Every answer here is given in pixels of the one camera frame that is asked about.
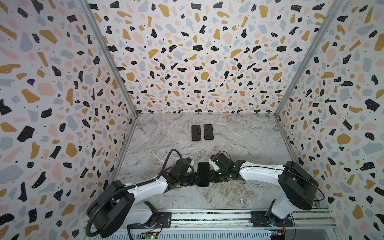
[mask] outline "marble table surface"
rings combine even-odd
[[[214,140],[191,140],[191,126],[212,124]],[[207,162],[220,150],[227,151],[233,161],[277,165],[290,160],[288,150],[270,115],[210,114],[140,114],[118,179],[133,183],[156,176],[168,152],[176,148],[183,157]],[[168,166],[178,156],[172,153]],[[209,187],[176,188],[147,198],[158,209],[236,209],[268,208],[282,190],[259,181],[232,180]]]

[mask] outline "wall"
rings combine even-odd
[[[384,235],[383,4],[345,1],[278,117],[348,240]]]
[[[0,7],[0,238],[83,239],[127,104],[77,2]]]
[[[331,0],[90,0],[138,112],[271,113]]]

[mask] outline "white robotic arm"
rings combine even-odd
[[[187,172],[188,168],[193,170],[190,163],[190,158],[180,158],[175,166],[166,170],[163,166],[161,172],[151,179],[133,184],[122,184],[118,180],[112,182],[87,210],[90,217],[86,227],[87,236],[92,237],[99,233],[101,237],[108,237],[121,225],[134,223],[151,227],[156,222],[157,210],[149,202],[143,203],[143,200],[176,187],[196,185],[197,173]],[[285,165],[276,166],[243,160],[233,162],[219,153],[211,156],[210,163],[214,168],[209,172],[211,183],[258,180],[275,184],[284,191],[285,196],[274,200],[266,214],[253,222],[261,227],[274,225],[297,209],[312,208],[318,183],[295,162],[288,161]],[[97,229],[94,233],[90,232],[92,223]]]

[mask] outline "smartphone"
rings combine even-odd
[[[204,124],[204,139],[213,140],[214,139],[214,129],[212,124]]]
[[[209,187],[209,162],[199,162],[197,164],[197,186]]]
[[[192,125],[191,133],[192,133],[192,141],[201,141],[201,127],[200,127],[200,125]]]

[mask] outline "metal corner post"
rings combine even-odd
[[[313,40],[313,43],[311,44],[307,54],[304,56],[304,59],[303,59],[301,65],[299,66],[295,75],[293,76],[292,82],[288,86],[288,89],[285,91],[283,99],[280,101],[279,106],[276,109],[275,116],[280,115],[281,111],[283,110],[285,103],[288,101],[289,96],[291,95],[291,93],[295,89],[295,86],[299,82],[300,77],[303,75],[303,72],[305,71],[306,67],[308,66],[308,63],[311,61],[312,56],[314,55],[315,51],[319,47],[321,40],[323,39],[325,33],[328,31],[329,27],[331,26],[333,20],[335,19],[337,13],[339,12],[339,10],[341,8],[343,2],[344,2],[343,0],[334,0],[333,1],[331,7],[328,10],[327,16],[326,16],[324,22],[322,23],[322,25],[319,29],[319,32],[315,36],[315,39]]]
[[[116,79],[116,82],[118,83],[118,86],[121,89],[122,95],[123,95],[125,101],[127,102],[129,109],[131,111],[131,115],[134,119],[136,119],[137,118],[136,109],[135,109],[135,107],[131,101],[131,98],[129,97],[128,91],[127,91],[124,83],[122,82],[120,73],[119,73],[119,71],[115,65],[115,62],[113,61],[112,56],[109,54],[108,47],[105,44],[103,35],[100,31],[100,28],[98,27],[98,24],[96,23],[96,20],[93,17],[92,10],[89,7],[88,1],[87,0],[78,0],[78,3],[80,4],[81,10],[84,13],[87,22],[89,23],[89,28],[92,30],[92,32],[96,38],[96,41],[100,47],[102,54],[104,55],[107,63],[111,67],[112,75]]]

